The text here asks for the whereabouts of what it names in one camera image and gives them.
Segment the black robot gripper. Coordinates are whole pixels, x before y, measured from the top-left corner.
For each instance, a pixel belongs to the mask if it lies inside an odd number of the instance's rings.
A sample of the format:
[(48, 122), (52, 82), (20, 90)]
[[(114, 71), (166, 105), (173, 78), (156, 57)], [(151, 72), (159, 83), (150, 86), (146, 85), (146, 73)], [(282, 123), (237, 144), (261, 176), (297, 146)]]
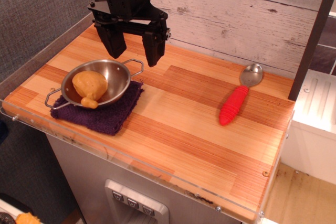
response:
[(88, 8), (112, 58), (119, 58), (127, 48), (123, 33), (142, 36), (149, 67), (154, 67), (164, 55), (165, 41), (170, 37), (168, 15), (154, 7), (151, 0), (103, 0), (90, 3)]

